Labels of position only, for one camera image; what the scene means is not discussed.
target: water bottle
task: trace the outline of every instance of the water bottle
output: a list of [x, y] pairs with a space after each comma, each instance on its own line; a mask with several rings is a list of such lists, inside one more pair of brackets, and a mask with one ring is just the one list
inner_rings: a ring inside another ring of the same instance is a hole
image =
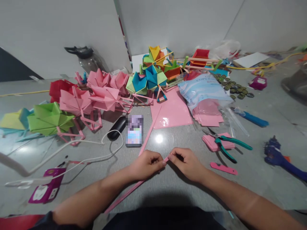
[[96, 72], [98, 68], [100, 70], [105, 71], [106, 69], [104, 68], [100, 58], [94, 54], [93, 49], [90, 47], [88, 48], [87, 46], [85, 47], [64, 47], [64, 49], [71, 54], [77, 55], [79, 59], [79, 64], [82, 66], [82, 68], [89, 74], [90, 71]]

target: shirt sleeve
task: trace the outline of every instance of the shirt sleeve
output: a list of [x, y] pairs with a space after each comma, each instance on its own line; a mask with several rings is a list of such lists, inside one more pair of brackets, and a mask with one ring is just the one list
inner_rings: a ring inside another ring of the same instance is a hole
[[29, 230], [83, 230], [77, 225], [58, 225], [52, 218], [52, 211], [48, 212], [41, 220], [39, 220], [33, 228]]

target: magenta pouch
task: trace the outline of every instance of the magenta pouch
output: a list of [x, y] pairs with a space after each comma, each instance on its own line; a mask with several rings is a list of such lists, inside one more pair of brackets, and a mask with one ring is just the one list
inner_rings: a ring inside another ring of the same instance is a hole
[[[48, 169], [43, 177], [55, 177], [66, 171], [66, 168]], [[53, 179], [49, 184], [36, 187], [32, 194], [29, 203], [48, 203], [56, 197], [64, 175]]]
[[249, 86], [257, 90], [263, 90], [267, 86], [266, 78], [257, 76], [249, 83]]

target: pliers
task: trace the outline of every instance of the pliers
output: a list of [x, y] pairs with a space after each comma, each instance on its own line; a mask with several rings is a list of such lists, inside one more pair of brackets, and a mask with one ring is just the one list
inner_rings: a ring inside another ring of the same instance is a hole
[[228, 160], [230, 160], [232, 163], [237, 163], [237, 161], [226, 151], [226, 149], [224, 148], [224, 146], [222, 145], [221, 141], [229, 141], [235, 144], [238, 144], [248, 150], [253, 150], [253, 147], [249, 146], [248, 144], [238, 140], [238, 139], [234, 139], [234, 138], [230, 138], [230, 137], [225, 137], [225, 136], [219, 136], [217, 135], [215, 132], [213, 132], [209, 127], [208, 127], [210, 133], [206, 130], [202, 130], [205, 134], [210, 135], [212, 137], [215, 138], [215, 143], [217, 144], [217, 146], [220, 148], [220, 150], [222, 151], [222, 153], [225, 155], [225, 157], [228, 158]]

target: white wall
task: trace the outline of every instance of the white wall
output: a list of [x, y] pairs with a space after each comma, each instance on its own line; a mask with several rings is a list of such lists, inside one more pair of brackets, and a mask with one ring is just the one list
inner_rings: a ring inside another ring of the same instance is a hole
[[113, 0], [2, 0], [0, 31], [0, 46], [45, 79], [82, 72], [64, 50], [82, 45], [96, 49], [109, 71], [131, 71]]
[[131, 55], [160, 45], [184, 57], [222, 40], [243, 0], [115, 0]]
[[226, 39], [245, 51], [288, 50], [307, 42], [306, 0], [245, 0]]

